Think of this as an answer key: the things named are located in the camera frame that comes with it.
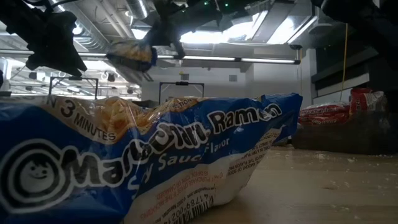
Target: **smiley face logo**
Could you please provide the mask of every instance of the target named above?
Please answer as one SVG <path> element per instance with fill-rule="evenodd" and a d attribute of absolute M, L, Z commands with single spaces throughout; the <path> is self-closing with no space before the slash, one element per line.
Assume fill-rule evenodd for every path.
<path fill-rule="evenodd" d="M 61 167 L 61 150 L 42 139 L 11 149 L 0 162 L 0 202 L 10 213 L 54 206 L 70 193 Z"/>
<path fill-rule="evenodd" d="M 55 174 L 51 165 L 45 161 L 29 161 L 21 170 L 21 188 L 31 194 L 51 188 Z"/>

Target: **blue plastic wrapper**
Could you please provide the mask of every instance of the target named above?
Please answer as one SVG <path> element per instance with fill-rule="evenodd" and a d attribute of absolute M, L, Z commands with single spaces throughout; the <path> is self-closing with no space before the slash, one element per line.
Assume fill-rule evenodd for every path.
<path fill-rule="evenodd" d="M 185 223 L 233 199 L 301 102 L 0 98 L 0 222 Z"/>

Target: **cable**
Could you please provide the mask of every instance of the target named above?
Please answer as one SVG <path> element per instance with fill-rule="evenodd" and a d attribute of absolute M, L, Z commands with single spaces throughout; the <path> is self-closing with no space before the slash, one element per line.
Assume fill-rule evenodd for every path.
<path fill-rule="evenodd" d="M 346 24 L 346 40 L 344 46 L 344 61 L 343 61 L 343 80 L 341 81 L 340 102 L 341 98 L 343 97 L 344 81 L 346 79 L 347 40 L 348 40 L 348 24 Z"/>
<path fill-rule="evenodd" d="M 23 69 L 26 67 L 26 65 L 25 66 L 23 66 L 15 75 L 13 75 L 11 78 L 10 78 L 10 80 L 12 80 L 14 77 L 16 77 L 21 71 L 23 71 Z"/>
<path fill-rule="evenodd" d="M 62 5 L 62 4 L 65 4 L 65 3 L 74 2 L 74 1 L 78 1 L 78 0 L 64 0 L 64 1 L 60 1 L 60 2 L 57 2 L 57 3 L 53 4 L 53 5 L 51 5 L 51 7 L 52 7 L 52 8 L 55 8 L 55 7 L 59 6 L 59 5 Z"/>

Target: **wooden table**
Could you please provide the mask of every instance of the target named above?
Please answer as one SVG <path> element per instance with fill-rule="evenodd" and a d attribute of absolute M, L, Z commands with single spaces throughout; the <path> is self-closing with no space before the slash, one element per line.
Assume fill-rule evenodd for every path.
<path fill-rule="evenodd" d="M 398 156 L 275 147 L 232 202 L 191 223 L 398 224 Z"/>

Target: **barcode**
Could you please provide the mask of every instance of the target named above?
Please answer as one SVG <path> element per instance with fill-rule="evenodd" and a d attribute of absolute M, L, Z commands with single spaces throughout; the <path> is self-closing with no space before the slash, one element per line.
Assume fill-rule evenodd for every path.
<path fill-rule="evenodd" d="M 184 212 L 180 217 L 177 218 L 173 222 L 173 224 L 184 224 L 186 222 L 189 222 L 192 218 L 197 217 L 204 211 L 208 210 L 214 203 L 213 196 L 209 196 L 209 200 L 207 200 L 205 203 L 199 204 L 197 206 L 192 207 L 191 209 L 186 209 L 184 208 Z"/>

